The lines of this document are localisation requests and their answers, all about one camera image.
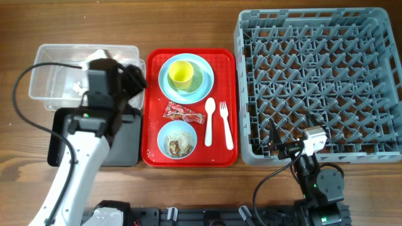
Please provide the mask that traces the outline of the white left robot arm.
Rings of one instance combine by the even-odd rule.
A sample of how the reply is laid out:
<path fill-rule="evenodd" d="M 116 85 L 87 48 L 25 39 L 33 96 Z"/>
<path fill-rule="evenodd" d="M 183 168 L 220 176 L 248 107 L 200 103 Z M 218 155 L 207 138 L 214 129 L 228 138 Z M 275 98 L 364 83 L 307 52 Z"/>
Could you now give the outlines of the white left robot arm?
<path fill-rule="evenodd" d="M 123 123 L 129 99 L 146 80 L 135 65 L 111 58 L 87 64 L 89 89 L 70 115 L 62 161 L 32 225 L 79 225 L 95 176 Z"/>

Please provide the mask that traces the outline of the light blue small bowl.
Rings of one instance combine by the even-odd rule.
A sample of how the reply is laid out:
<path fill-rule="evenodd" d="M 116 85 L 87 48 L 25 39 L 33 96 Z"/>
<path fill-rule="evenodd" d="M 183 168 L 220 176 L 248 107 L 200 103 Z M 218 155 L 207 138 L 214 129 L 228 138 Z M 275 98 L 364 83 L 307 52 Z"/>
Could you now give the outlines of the light blue small bowl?
<path fill-rule="evenodd" d="M 160 131 L 158 133 L 158 137 L 157 137 L 158 148 L 161 151 L 161 153 L 164 156 L 166 156 L 167 158 L 170 158 L 170 159 L 173 159 L 173 160 L 184 159 L 184 158 L 171 158 L 171 157 L 169 157 L 167 155 L 167 152 L 165 151 L 165 148 L 164 148 L 164 139 L 165 139 L 165 137 L 168 135 L 168 133 L 170 131 L 175 131 L 175 130 L 185 130 L 185 131 L 189 132 L 192 135 L 193 139 L 194 139 L 195 145 L 194 145 L 194 148 L 193 148 L 192 152 L 188 156 L 184 157 L 184 158 L 187 158 L 195 150 L 195 147 L 197 145 L 197 134 L 195 132 L 195 129 L 189 123 L 187 123 L 185 121 L 171 121 L 171 122 L 166 123 L 160 129 Z"/>

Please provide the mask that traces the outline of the red snack wrapper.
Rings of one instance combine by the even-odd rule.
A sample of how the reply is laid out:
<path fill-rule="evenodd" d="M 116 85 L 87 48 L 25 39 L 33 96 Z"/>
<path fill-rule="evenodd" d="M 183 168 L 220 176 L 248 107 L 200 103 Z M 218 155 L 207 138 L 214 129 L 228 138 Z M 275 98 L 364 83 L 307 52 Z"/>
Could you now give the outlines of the red snack wrapper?
<path fill-rule="evenodd" d="M 190 110 L 172 101 L 170 101 L 165 108 L 163 117 L 173 121 L 196 122 L 199 124 L 205 122 L 205 116 L 201 113 Z"/>

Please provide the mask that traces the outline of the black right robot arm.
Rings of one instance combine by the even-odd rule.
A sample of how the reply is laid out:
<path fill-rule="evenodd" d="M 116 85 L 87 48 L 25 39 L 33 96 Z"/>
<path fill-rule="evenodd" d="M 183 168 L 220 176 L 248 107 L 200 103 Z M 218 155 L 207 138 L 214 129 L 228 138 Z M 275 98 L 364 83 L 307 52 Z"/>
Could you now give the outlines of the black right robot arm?
<path fill-rule="evenodd" d="M 268 147 L 279 159 L 291 159 L 285 168 L 295 176 L 304 199 L 296 205 L 302 225 L 346 225 L 340 202 L 344 200 L 344 172 L 333 163 L 320 164 L 316 152 L 327 142 L 323 125 L 307 114 L 308 127 L 291 143 L 281 141 L 274 120 L 270 120 Z"/>

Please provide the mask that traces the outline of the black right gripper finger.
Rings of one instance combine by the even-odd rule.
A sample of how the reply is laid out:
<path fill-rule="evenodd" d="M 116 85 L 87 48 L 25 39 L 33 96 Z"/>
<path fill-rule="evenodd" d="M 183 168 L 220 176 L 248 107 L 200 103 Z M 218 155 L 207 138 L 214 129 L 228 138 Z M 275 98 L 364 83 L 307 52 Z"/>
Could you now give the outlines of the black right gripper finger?
<path fill-rule="evenodd" d="M 269 148 L 270 150 L 280 150 L 283 143 L 277 131 L 276 125 L 273 119 L 269 120 L 270 127 L 269 127 Z"/>
<path fill-rule="evenodd" d="M 320 123 L 309 112 L 306 113 L 306 120 L 308 127 L 320 126 Z"/>

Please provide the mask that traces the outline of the rice and food scraps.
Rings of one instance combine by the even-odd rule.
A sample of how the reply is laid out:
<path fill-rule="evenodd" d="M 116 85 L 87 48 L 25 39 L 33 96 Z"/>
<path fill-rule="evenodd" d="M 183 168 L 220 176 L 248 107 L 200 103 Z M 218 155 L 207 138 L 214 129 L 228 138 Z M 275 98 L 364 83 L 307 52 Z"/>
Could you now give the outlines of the rice and food scraps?
<path fill-rule="evenodd" d="M 164 139 L 164 148 L 171 158 L 184 158 L 194 148 L 192 135 L 185 130 L 170 131 Z"/>

